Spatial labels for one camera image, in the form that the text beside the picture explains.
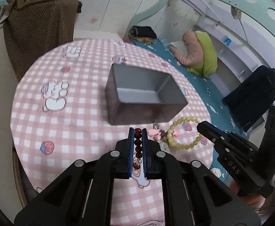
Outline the right hand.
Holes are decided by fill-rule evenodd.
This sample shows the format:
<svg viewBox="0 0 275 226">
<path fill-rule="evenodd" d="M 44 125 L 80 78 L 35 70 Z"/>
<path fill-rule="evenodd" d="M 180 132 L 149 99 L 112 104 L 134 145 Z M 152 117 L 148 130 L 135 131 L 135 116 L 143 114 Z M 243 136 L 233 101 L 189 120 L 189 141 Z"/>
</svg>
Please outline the right hand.
<svg viewBox="0 0 275 226">
<path fill-rule="evenodd" d="M 235 193 L 236 195 L 240 191 L 239 185 L 236 183 L 236 181 L 232 180 L 229 188 Z M 240 199 L 245 202 L 248 206 L 250 206 L 253 209 L 260 209 L 263 204 L 265 203 L 265 198 L 258 194 L 248 194 L 245 196 L 240 196 Z"/>
</svg>

